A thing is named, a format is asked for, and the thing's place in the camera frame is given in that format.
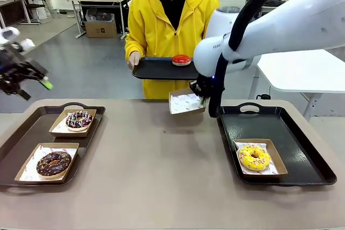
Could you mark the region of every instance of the person's hand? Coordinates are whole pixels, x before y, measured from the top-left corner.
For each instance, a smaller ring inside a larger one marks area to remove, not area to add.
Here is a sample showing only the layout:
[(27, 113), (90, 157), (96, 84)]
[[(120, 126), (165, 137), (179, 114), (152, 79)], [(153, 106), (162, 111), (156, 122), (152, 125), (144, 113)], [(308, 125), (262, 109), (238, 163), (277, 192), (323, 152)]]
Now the person's hand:
[(130, 56), (129, 59), (127, 61), (127, 66), (129, 67), (129, 69), (133, 70), (133, 68), (139, 64), (139, 60), (141, 59), (141, 54), (139, 51), (133, 51)]

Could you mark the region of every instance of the yellow hoodie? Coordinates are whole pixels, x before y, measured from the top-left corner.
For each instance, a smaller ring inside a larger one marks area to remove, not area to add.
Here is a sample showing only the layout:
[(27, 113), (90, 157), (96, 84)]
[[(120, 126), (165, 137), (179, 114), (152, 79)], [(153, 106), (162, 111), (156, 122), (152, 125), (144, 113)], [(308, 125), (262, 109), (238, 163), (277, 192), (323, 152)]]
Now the yellow hoodie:
[[(126, 60), (133, 51), (141, 57), (193, 57), (202, 40), (219, 0), (186, 0), (180, 23), (175, 31), (164, 13), (160, 0), (132, 0), (129, 9), (129, 34), (126, 38)], [(169, 92), (189, 87), (187, 81), (143, 80), (146, 99), (168, 99)]]

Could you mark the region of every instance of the red donut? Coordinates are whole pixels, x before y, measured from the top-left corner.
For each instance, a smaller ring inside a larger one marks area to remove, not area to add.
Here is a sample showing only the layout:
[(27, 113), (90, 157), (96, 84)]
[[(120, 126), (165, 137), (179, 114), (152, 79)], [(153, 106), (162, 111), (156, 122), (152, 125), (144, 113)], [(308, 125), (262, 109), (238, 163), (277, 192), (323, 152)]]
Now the red donut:
[(176, 55), (172, 58), (172, 63), (175, 66), (187, 66), (191, 63), (191, 58), (189, 58), (187, 55)]

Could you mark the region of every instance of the yellow donut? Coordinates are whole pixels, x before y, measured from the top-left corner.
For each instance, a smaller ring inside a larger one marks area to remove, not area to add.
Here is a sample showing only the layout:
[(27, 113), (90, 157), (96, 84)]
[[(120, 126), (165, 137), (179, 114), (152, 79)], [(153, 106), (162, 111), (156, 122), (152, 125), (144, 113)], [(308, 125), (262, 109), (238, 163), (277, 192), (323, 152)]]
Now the yellow donut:
[(270, 155), (258, 145), (246, 145), (238, 151), (238, 154), (242, 165), (250, 170), (262, 171), (270, 165)]

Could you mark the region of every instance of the brown cardboard box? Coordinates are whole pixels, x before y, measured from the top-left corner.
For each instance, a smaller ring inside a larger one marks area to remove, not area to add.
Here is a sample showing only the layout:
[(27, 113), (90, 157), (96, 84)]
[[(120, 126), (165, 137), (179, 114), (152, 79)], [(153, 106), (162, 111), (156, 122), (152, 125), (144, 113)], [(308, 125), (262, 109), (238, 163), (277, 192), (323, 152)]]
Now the brown cardboard box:
[[(65, 149), (76, 149), (75, 154), (72, 158), (72, 161), (69, 165), (69, 167), (67, 168), (67, 170), (65, 171), (63, 178), (62, 179), (42, 179), (40, 181), (25, 181), (25, 180), (20, 180), (20, 177), (22, 176), (26, 165), (28, 164), (28, 162), (31, 160), (32, 156), (35, 154), (36, 150), (39, 148), (39, 146), (42, 146), (43, 148), (65, 148)], [(30, 156), (27, 158), (27, 160), (25, 161), (25, 163), (23, 164), (23, 166), (21, 167), (21, 169), (19, 170), (19, 172), (17, 173), (16, 177), (15, 177), (15, 181), (20, 183), (20, 184), (47, 184), (47, 183), (63, 183), (66, 180), (66, 176), (71, 168), (71, 165), (73, 164), (73, 161), (75, 159), (75, 157), (78, 154), (78, 147), (79, 147), (79, 143), (40, 143), (38, 144), (35, 149), (32, 151), (32, 153), (30, 154)]]
[[(53, 132), (53, 129), (65, 118), (67, 117), (68, 113), (75, 113), (80, 110), (85, 110), (89, 112), (92, 115), (92, 121), (90, 123), (90, 126), (86, 129), (86, 132), (77, 132), (77, 131), (70, 131), (68, 133), (58, 133), (58, 132)], [(94, 121), (95, 115), (96, 115), (97, 110), (89, 110), (89, 109), (65, 109), (59, 117), (56, 119), (56, 121), (53, 123), (52, 127), (49, 130), (49, 133), (52, 134), (54, 137), (86, 137), (87, 133), (90, 130), (90, 127)]]
[(185, 114), (196, 114), (196, 113), (203, 113), (206, 110), (206, 102), (202, 106), (202, 108), (196, 109), (196, 110), (190, 110), (190, 111), (184, 111), (181, 113), (172, 113), (171, 111), (171, 97), (172, 96), (179, 96), (179, 95), (184, 95), (184, 94), (193, 94), (193, 91), (190, 88), (184, 88), (181, 90), (177, 90), (174, 92), (169, 93), (169, 110), (171, 115), (185, 115)]
[(270, 155), (275, 168), (278, 171), (277, 175), (245, 175), (246, 177), (279, 177), (282, 175), (287, 174), (287, 170), (285, 168), (285, 165), (283, 161), (281, 160), (281, 157), (279, 156), (273, 142), (268, 139), (263, 138), (241, 138), (239, 140), (233, 140), (234, 142), (241, 142), (241, 143), (263, 143), (266, 144), (266, 150), (268, 154)]
[(115, 20), (112, 22), (85, 22), (86, 35), (90, 38), (115, 38), (117, 36)]

